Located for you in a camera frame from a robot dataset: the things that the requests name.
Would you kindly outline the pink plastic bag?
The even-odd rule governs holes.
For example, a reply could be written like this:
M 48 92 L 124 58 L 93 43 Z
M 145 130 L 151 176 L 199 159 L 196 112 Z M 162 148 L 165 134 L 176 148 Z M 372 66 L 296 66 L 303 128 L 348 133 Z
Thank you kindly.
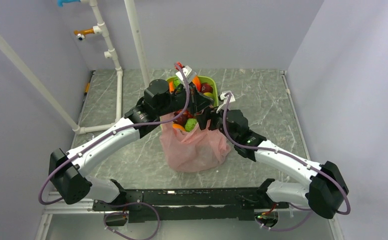
M 218 130 L 176 129 L 171 122 L 161 125 L 160 142 L 167 164 L 177 172 L 194 173 L 220 166 L 231 147 Z

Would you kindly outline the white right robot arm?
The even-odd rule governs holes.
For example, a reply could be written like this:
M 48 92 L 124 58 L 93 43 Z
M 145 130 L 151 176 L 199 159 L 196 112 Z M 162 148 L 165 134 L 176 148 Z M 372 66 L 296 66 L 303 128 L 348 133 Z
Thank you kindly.
M 236 152 L 254 162 L 272 166 L 295 180 L 280 182 L 266 180 L 257 194 L 259 205 L 264 208 L 274 203 L 286 202 L 309 207 L 317 215 L 332 219 L 335 214 L 348 215 L 351 205 L 349 189 L 338 166 L 299 157 L 288 152 L 266 137 L 252 131 L 242 112 L 207 108 L 196 115 L 200 129 L 219 130 L 234 145 Z

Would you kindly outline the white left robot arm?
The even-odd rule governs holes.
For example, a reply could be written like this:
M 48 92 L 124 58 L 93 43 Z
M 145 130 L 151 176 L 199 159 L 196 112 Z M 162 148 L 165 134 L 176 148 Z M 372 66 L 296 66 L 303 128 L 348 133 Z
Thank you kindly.
M 113 179 L 89 178 L 89 173 L 117 150 L 157 128 L 162 116 L 183 109 L 194 115 L 213 104 L 214 99 L 200 93 L 193 83 L 180 84 L 179 91 L 171 92 L 167 81 L 153 80 L 137 105 L 111 128 L 67 153 L 55 150 L 48 178 L 68 205 L 90 198 L 119 210 L 125 205 L 125 189 Z

